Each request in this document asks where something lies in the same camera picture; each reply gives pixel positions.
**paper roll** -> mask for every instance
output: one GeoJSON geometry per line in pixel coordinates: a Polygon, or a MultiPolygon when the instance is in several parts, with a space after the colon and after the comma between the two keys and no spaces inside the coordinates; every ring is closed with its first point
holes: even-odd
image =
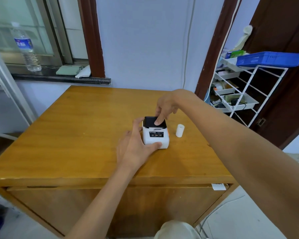
{"type": "Polygon", "coordinates": [[[183,136],[185,126],[182,124],[178,124],[177,129],[176,129],[176,137],[181,138],[183,136]]]}

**person's left hand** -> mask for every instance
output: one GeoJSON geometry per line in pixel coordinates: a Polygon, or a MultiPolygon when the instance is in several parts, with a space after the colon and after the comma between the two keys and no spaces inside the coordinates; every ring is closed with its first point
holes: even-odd
{"type": "Polygon", "coordinates": [[[117,165],[127,166],[134,173],[147,161],[148,156],[162,146],[161,142],[144,145],[140,135],[142,127],[139,127],[143,120],[144,117],[135,119],[132,131],[125,132],[116,147],[117,165]]]}

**blue plastic basket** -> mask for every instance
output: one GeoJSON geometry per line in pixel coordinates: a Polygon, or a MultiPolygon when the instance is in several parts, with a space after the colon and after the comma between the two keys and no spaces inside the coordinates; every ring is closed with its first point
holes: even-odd
{"type": "Polygon", "coordinates": [[[237,66],[256,67],[268,65],[275,67],[296,67],[299,65],[299,53],[259,52],[237,57],[237,66]]]}

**water bottle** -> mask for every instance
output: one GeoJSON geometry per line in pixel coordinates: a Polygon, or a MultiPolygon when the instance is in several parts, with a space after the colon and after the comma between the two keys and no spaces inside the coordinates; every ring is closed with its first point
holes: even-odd
{"type": "Polygon", "coordinates": [[[38,57],[33,51],[33,45],[31,39],[27,36],[26,32],[20,27],[19,23],[11,22],[13,26],[13,37],[16,41],[18,48],[20,49],[25,61],[25,65],[29,71],[40,71],[41,65],[38,57]]]}

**wooden table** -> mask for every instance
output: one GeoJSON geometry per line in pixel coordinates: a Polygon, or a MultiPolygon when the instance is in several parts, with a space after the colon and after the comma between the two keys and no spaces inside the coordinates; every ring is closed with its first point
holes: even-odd
{"type": "MultiPolygon", "coordinates": [[[[119,137],[134,118],[154,115],[164,93],[71,86],[0,156],[0,195],[66,235],[114,171],[119,137]]],[[[168,149],[155,152],[131,180],[108,236],[154,236],[169,220],[196,226],[237,187],[182,111],[167,127],[168,149]],[[185,125],[182,138],[175,136],[178,124],[185,125]]]]}

